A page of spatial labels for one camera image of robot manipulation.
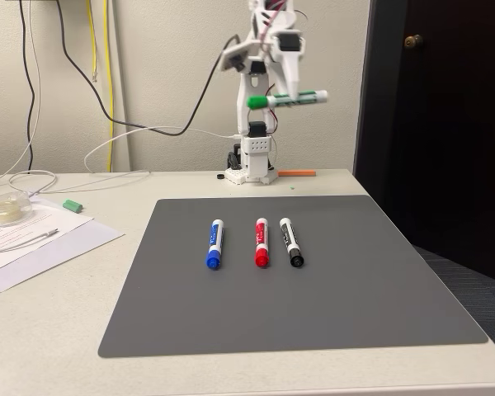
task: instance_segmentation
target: door knob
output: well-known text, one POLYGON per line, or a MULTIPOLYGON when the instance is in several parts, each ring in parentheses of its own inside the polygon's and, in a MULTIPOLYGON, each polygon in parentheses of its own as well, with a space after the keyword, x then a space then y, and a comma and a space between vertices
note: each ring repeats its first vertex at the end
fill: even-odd
POLYGON ((406 37, 403 46, 407 49, 421 47, 423 45, 423 37, 420 35, 410 35, 406 37))

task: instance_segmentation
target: paper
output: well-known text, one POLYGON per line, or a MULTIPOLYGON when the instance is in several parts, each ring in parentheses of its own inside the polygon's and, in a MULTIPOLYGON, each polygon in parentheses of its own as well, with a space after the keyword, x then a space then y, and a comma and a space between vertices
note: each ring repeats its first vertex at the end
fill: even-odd
POLYGON ((0 268, 36 249, 62 238, 66 233, 92 220, 91 217, 52 208, 48 205, 33 204, 34 214, 25 222, 11 227, 0 228, 0 249, 14 246, 52 229, 59 231, 48 238, 28 243, 25 247, 0 253, 0 268))
POLYGON ((88 221, 52 243, 0 268, 0 293, 121 235, 123 233, 96 220, 88 221))

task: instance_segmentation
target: yellow cable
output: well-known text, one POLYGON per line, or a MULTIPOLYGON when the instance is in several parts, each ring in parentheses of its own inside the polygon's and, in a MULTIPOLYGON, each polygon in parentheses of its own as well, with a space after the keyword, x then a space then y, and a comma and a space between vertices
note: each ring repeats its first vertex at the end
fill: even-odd
POLYGON ((95 82, 97 80, 97 43, 93 28, 92 4, 90 0, 86 0, 86 11, 88 13, 88 21, 90 22, 90 37, 92 39, 92 81, 95 82))
MULTIPOLYGON (((104 0, 103 4, 103 27, 105 31, 105 60, 106 60, 106 74, 108 77, 108 93, 110 95, 110 117, 114 118, 114 92, 112 91, 112 74, 110 70, 110 49, 108 46, 108 2, 104 0)), ((114 123, 110 121, 110 139, 114 137, 114 123)), ((110 142, 108 145, 108 164, 106 170, 111 172, 112 169, 112 145, 110 142)))

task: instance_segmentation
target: dark door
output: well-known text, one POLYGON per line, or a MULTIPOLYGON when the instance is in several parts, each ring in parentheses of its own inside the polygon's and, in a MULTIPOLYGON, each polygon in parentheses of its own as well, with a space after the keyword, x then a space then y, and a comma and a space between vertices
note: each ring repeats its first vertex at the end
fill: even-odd
POLYGON ((383 207, 411 243, 495 278, 495 0, 409 0, 415 35, 383 207))

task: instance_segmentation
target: table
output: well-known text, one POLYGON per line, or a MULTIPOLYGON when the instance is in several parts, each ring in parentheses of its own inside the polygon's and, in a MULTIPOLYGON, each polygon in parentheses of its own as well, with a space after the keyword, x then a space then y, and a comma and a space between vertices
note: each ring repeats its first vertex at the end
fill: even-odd
MULTIPOLYGON (((47 195, 123 238, 0 294, 0 396, 244 394, 495 395, 495 345, 102 359, 97 348, 158 199, 364 195, 346 170, 282 177, 270 186, 234 184, 217 172, 159 172, 118 188, 47 195)), ((55 188, 102 175, 59 175, 55 188)), ((22 188, 43 177, 18 181, 22 188)), ((115 179, 91 188, 118 186, 115 179)), ((10 191, 0 181, 0 194, 10 191)))

